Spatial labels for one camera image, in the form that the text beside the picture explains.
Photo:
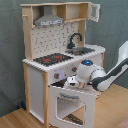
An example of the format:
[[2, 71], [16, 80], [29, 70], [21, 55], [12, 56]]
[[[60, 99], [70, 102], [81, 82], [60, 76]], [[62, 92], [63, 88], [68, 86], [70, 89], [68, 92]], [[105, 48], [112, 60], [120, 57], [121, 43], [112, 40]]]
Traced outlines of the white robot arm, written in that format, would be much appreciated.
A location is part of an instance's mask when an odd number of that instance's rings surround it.
[[96, 91], [103, 92], [126, 70], [128, 70], [128, 41], [119, 48], [118, 61], [108, 73], [91, 60], [83, 60], [78, 66], [76, 75], [68, 77], [64, 87], [83, 89], [91, 83]]

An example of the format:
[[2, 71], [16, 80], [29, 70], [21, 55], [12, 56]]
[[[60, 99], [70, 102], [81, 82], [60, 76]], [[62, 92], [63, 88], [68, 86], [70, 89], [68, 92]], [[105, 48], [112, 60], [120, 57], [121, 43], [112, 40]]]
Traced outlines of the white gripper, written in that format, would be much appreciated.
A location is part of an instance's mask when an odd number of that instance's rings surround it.
[[84, 89], [87, 86], [86, 83], [81, 83], [76, 80], [75, 76], [68, 77], [66, 82], [64, 83], [65, 88], [79, 88]]

